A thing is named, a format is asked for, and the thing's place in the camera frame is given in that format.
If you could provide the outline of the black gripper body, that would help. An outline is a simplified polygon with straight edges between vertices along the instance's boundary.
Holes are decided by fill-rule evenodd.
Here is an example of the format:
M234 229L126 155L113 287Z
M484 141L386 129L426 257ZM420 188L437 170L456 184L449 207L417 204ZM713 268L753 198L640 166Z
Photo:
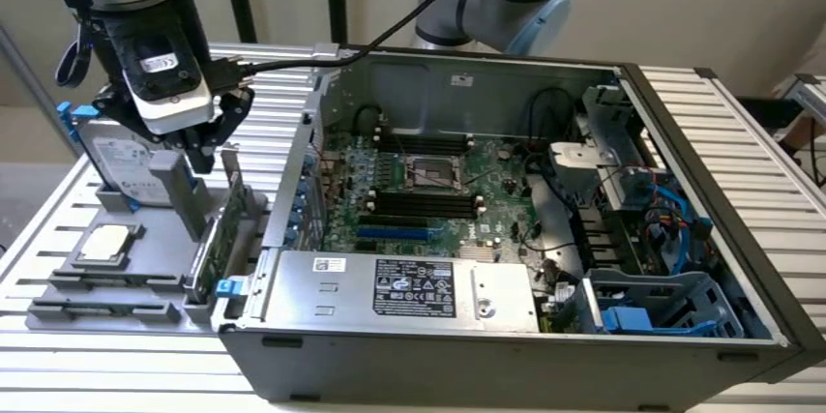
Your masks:
M194 0L163 0L133 11L94 11L142 116L206 114L211 61Z

